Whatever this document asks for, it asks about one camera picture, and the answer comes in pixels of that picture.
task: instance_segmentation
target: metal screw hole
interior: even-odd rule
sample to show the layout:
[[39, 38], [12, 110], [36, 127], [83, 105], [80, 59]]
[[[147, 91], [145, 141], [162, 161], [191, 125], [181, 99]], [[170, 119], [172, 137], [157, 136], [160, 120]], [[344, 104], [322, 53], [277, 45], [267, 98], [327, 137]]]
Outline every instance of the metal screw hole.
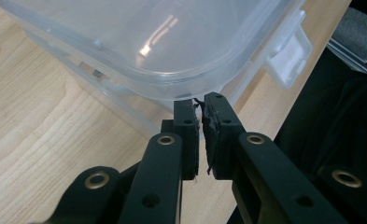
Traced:
[[105, 172], [97, 172], [85, 179], [84, 185], [87, 189], [99, 189], [107, 184], [109, 175]]
[[159, 137], [157, 142], [161, 145], [168, 146], [168, 145], [171, 145], [175, 142], [175, 138], [172, 137], [172, 136], [165, 135], [165, 136]]
[[255, 145], [261, 145], [263, 144], [265, 141], [262, 137], [252, 134], [250, 136], [247, 137], [247, 141], [251, 144], [255, 144]]
[[355, 175], [342, 170], [332, 172], [332, 177], [335, 181], [350, 188], [358, 189], [361, 187], [361, 181]]

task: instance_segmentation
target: wooden table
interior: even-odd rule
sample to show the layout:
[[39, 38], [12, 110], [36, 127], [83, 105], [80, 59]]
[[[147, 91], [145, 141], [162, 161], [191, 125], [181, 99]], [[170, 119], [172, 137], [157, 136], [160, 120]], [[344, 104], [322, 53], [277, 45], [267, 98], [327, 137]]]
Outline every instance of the wooden table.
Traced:
[[[247, 131], [275, 137], [349, 0], [307, 0], [303, 28], [314, 50], [289, 90], [261, 70], [235, 110]], [[148, 139], [84, 91], [67, 70], [0, 9], [0, 224], [47, 219], [70, 183], [93, 166], [120, 171], [141, 160]], [[226, 223], [230, 181], [206, 174], [184, 183], [182, 223]]]

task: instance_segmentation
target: clear plastic box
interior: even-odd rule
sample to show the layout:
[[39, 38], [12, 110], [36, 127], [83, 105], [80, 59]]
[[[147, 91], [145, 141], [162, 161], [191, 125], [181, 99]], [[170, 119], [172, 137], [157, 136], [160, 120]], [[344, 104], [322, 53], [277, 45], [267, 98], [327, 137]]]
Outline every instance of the clear plastic box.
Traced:
[[[172, 111], [172, 101], [211, 91], [234, 104], [262, 65], [290, 87], [312, 49], [301, 28], [303, 2], [0, 0], [0, 7], [112, 105], [155, 131], [161, 119], [142, 113], [149, 106]], [[135, 105], [138, 95], [144, 109]]]

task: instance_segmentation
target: bolt hole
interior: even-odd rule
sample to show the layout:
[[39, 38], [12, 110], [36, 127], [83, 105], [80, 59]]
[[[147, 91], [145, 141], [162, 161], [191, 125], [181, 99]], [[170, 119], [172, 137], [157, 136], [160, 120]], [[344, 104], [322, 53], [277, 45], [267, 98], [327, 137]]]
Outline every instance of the bolt hole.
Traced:
[[294, 201], [302, 207], [314, 206], [314, 202], [306, 195], [300, 195]]
[[349, 172], [342, 171], [342, 170], [335, 170], [332, 172], [332, 177], [334, 178], [335, 181], [347, 187], [354, 188], [354, 189], [361, 187], [360, 179], [352, 175]]
[[142, 199], [142, 204], [147, 208], [152, 208], [160, 203], [160, 197], [156, 194], [148, 194]]
[[167, 146], [173, 144], [175, 142], [175, 138], [172, 136], [161, 136], [157, 142], [161, 145]]
[[84, 185], [87, 189], [99, 189], [107, 184], [109, 175], [105, 172], [98, 172], [88, 176], [85, 179]]
[[264, 143], [264, 139], [258, 135], [250, 135], [247, 137], [247, 141], [251, 144], [261, 145]]

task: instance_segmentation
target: plastic container lid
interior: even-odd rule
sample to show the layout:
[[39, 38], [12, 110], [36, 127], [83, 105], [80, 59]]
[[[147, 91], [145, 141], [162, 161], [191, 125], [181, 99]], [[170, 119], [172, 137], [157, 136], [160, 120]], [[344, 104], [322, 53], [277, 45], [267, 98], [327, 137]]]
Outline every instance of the plastic container lid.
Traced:
[[218, 90], [303, 0], [0, 0], [24, 29], [148, 98]]

